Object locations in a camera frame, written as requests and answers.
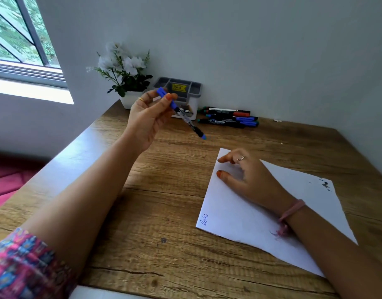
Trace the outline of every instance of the pink hair tie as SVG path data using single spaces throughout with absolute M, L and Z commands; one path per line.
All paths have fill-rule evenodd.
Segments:
M 283 213 L 283 215 L 278 219 L 281 224 L 280 229 L 277 231 L 278 236 L 288 236 L 289 226 L 284 222 L 284 219 L 295 213 L 304 205 L 306 205 L 306 203 L 303 200 L 298 199 L 293 206 Z

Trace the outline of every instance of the pen holder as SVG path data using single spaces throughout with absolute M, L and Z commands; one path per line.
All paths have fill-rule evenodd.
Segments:
M 185 115 L 190 120 L 195 120 L 198 111 L 198 101 L 201 97 L 202 84 L 176 78 L 160 77 L 154 84 L 154 88 L 164 87 L 169 93 L 176 93 L 178 99 L 175 101 Z M 178 115 L 172 115 L 174 118 L 180 118 Z

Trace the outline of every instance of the woman's right hand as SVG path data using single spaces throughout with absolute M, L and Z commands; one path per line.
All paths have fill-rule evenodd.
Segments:
M 245 156 L 244 159 L 238 162 L 242 156 Z M 244 171 L 242 181 L 223 170 L 217 171 L 216 174 L 230 189 L 251 202 L 265 207 L 279 217 L 295 203 L 295 198 L 280 185 L 264 164 L 247 150 L 235 149 L 217 161 L 239 163 Z

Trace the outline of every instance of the window sill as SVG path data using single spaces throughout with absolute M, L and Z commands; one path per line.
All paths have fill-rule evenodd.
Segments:
M 0 79 L 0 93 L 74 105 L 68 89 Z

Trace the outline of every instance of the sleeve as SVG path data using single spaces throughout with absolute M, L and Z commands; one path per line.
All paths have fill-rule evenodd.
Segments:
M 68 298 L 76 274 L 54 251 L 29 232 L 17 228 L 0 241 L 0 298 Z

